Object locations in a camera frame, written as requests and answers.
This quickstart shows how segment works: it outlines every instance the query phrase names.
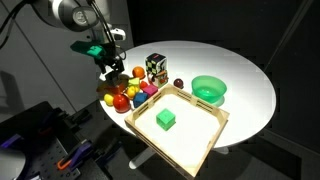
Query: red apple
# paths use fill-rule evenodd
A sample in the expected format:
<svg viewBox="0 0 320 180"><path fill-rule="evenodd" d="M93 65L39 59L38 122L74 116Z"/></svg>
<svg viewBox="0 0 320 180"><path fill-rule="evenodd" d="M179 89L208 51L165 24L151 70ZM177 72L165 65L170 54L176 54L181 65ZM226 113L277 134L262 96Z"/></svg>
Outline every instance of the red apple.
<svg viewBox="0 0 320 180"><path fill-rule="evenodd" d="M129 98L123 94L117 94L113 97L113 106L118 113L125 113L131 109Z"/></svg>

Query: wooden tray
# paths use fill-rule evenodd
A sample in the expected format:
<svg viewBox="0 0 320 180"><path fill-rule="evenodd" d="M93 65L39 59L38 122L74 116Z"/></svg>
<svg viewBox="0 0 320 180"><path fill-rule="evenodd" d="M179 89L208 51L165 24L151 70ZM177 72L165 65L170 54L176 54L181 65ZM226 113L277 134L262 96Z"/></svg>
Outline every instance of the wooden tray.
<svg viewBox="0 0 320 180"><path fill-rule="evenodd" d="M167 108L176 123L164 131L157 114ZM187 179L197 175L229 113L167 84L125 118L126 125Z"/></svg>

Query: table leg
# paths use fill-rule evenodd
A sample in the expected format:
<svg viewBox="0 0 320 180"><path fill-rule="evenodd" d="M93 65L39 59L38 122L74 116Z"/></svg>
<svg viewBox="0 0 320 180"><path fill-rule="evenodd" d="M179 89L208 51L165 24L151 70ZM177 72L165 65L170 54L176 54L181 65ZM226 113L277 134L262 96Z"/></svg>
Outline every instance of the table leg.
<svg viewBox="0 0 320 180"><path fill-rule="evenodd" d="M140 154L138 154L136 157L134 157L130 162L129 162L129 167L131 169L136 169L138 168L141 164L146 162L151 156L153 156L155 152L148 147L144 151L142 151Z"/></svg>
<svg viewBox="0 0 320 180"><path fill-rule="evenodd" d="M221 148L212 148L211 150L216 151L220 154L229 154L229 148L228 147L221 147Z"/></svg>

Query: white round table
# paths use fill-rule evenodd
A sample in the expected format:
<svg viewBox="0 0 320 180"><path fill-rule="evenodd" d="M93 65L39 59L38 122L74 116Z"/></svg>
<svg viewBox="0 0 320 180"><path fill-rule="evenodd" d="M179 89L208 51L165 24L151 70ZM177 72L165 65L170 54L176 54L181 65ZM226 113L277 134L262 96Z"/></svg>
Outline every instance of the white round table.
<svg viewBox="0 0 320 180"><path fill-rule="evenodd" d="M225 102L219 108L229 112L230 116L214 148L228 147L249 139L273 116L276 96L270 80L256 65L234 52L198 42L163 41L138 46L126 53L123 73L129 76L132 76L135 66L145 68L147 56L159 53L167 57L169 83L181 78L183 90L189 93L192 92L192 79L199 75L215 76L225 82ZM135 135L124 121L132 111L119 114L104 101L100 103L116 124Z"/></svg>

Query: green bowl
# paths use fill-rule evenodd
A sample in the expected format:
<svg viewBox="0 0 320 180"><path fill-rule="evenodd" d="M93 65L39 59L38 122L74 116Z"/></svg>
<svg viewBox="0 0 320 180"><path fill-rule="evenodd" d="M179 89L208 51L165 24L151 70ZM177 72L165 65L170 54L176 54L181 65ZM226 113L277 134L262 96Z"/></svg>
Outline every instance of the green bowl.
<svg viewBox="0 0 320 180"><path fill-rule="evenodd" d="M192 94L208 103L218 102L227 91L226 84L213 76L197 76L191 83Z"/></svg>

